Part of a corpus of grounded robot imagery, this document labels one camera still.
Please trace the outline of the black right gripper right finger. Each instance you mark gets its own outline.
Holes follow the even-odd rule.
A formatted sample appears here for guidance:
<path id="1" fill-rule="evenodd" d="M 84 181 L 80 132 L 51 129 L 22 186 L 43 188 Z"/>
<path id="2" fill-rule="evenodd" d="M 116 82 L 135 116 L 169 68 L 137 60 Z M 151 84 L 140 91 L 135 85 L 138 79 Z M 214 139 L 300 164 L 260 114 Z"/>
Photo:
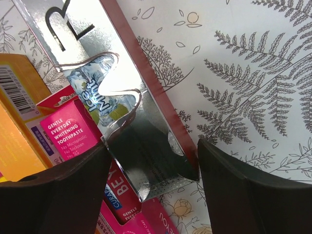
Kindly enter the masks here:
<path id="1" fill-rule="evenodd" d="M 214 234 L 310 234 L 312 186 L 259 170 L 207 140 L 197 144 Z"/>

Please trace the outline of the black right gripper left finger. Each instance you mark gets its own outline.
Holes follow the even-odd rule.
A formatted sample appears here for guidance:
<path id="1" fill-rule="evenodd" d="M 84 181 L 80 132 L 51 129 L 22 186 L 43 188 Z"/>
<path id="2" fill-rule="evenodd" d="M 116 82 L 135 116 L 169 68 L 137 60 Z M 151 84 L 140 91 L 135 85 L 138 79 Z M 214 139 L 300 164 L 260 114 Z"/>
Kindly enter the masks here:
<path id="1" fill-rule="evenodd" d="M 2 234 L 93 234 L 112 159 L 100 142 L 45 171 L 0 184 Z"/>

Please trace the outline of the pink Be You toothpaste box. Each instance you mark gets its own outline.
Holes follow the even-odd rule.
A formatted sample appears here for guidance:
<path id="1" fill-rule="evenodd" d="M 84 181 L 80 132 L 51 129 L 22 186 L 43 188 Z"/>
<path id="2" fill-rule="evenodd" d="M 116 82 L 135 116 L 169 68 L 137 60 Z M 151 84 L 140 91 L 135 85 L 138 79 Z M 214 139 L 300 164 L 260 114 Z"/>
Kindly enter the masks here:
<path id="1" fill-rule="evenodd" d="M 115 161 L 109 169 L 97 234 L 178 234 L 157 198 L 141 203 Z"/>

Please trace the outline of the silver R&O Ice Mint box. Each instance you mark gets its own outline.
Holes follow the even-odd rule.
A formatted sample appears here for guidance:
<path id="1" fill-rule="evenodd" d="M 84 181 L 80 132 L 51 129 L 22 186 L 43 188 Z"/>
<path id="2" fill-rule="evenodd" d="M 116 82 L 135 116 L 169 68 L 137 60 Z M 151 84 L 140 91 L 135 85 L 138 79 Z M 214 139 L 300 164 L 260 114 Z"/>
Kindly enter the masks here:
<path id="1" fill-rule="evenodd" d="M 115 0 L 16 0 L 146 201 L 199 180 L 196 147 Z"/>

